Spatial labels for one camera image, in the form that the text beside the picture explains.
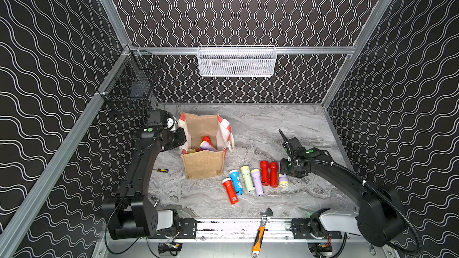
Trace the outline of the purple flashlight yellow rim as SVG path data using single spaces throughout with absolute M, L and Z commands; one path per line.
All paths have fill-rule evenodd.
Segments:
M 207 142 L 203 142 L 200 144 L 200 147 L 204 151 L 212 151 L 212 152 L 217 152 L 218 150 L 214 148 L 213 146 L 210 146 Z

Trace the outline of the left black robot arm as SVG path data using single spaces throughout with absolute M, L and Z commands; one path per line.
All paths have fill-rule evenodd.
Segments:
M 139 133 L 126 177 L 115 195 L 102 204 L 106 227 L 113 240 L 151 237 L 160 229 L 157 207 L 148 194 L 149 180 L 160 152 L 185 143 L 182 128 L 173 131 L 147 128 Z

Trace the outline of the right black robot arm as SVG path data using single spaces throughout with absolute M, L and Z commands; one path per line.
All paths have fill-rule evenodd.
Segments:
M 322 238 L 332 232 L 341 232 L 361 236 L 373 246 L 389 246 L 413 257 L 422 253 L 421 236 L 408 219 L 395 189 L 360 177 L 338 164 L 328 151 L 307 149 L 296 137 L 284 137 L 282 146 L 287 158 L 280 162 L 280 174 L 297 178 L 315 174 L 343 192 L 358 207 L 356 211 L 323 208 L 314 212 L 306 226 L 311 236 Z

